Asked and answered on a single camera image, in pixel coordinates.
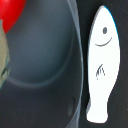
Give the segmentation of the grey teal-padded gripper finger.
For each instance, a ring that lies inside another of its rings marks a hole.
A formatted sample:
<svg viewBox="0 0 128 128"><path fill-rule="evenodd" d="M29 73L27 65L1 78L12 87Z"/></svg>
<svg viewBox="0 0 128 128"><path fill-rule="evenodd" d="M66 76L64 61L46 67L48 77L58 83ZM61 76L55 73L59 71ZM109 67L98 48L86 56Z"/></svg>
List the grey teal-padded gripper finger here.
<svg viewBox="0 0 128 128"><path fill-rule="evenodd" d="M6 34L3 30L3 21L0 20L0 88L7 79L10 70L7 68L10 61Z"/></svg>

